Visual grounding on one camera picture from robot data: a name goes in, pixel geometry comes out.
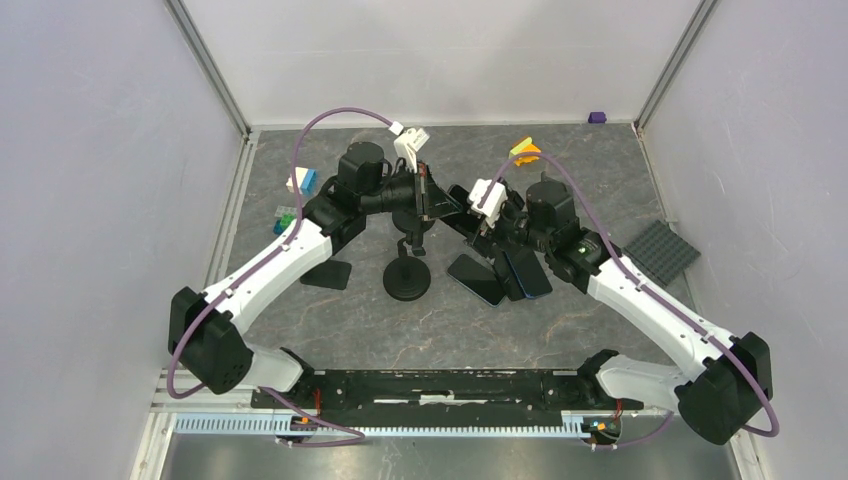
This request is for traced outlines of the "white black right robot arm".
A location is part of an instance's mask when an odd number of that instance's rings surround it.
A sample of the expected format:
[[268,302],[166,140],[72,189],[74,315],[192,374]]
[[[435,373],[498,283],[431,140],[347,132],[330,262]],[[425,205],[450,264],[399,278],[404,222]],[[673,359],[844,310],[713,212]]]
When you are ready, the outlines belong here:
[[772,398],[770,349],[758,335],[737,336],[696,315],[625,252],[580,224],[565,184],[545,179],[518,193],[478,180],[448,191],[446,218],[472,249],[450,275],[490,305],[537,299],[551,279],[610,307],[670,359],[662,366],[614,350],[580,368],[577,392],[591,408],[628,399],[679,415],[702,439],[722,445],[748,428]]

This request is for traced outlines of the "black phone light blue edge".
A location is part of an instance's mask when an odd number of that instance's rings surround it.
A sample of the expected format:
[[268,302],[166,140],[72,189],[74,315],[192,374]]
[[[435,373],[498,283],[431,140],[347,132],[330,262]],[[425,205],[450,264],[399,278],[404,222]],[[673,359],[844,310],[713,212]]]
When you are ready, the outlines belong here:
[[460,219],[479,220],[480,217],[471,209],[469,192],[459,184],[453,184],[448,189],[449,197],[456,204],[457,212],[443,218],[444,221],[459,221]]

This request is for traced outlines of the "black front phone stand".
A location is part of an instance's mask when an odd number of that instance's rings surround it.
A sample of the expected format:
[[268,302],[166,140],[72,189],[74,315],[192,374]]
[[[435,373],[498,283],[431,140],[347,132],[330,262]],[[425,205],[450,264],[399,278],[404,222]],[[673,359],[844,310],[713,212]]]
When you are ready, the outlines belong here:
[[431,285],[431,273],[420,256],[423,250],[422,238],[418,233],[408,232],[397,242],[398,257],[393,259],[383,271],[383,286],[386,293],[395,300],[411,302],[421,298]]

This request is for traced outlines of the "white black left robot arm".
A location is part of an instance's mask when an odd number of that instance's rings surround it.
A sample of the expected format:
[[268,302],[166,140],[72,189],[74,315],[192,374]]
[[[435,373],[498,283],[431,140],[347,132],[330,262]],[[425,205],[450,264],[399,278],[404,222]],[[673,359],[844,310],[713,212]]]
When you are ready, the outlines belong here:
[[271,387],[290,407],[306,405],[314,381],[283,350],[252,347],[243,338],[262,311],[303,275],[326,263],[366,227],[374,214],[402,212],[430,222],[466,205],[440,188],[423,162],[392,166],[372,142],[351,144],[335,175],[304,206],[300,221],[241,268],[196,292],[184,287],[170,304],[167,348],[215,394],[240,383]]

